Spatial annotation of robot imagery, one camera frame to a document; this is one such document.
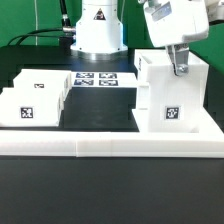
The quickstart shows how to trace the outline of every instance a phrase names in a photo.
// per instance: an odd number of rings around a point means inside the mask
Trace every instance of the white platform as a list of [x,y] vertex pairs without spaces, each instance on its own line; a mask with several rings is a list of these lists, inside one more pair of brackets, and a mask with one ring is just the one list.
[[[144,112],[135,113],[139,127]],[[203,109],[197,133],[1,130],[0,155],[224,158],[224,135]]]

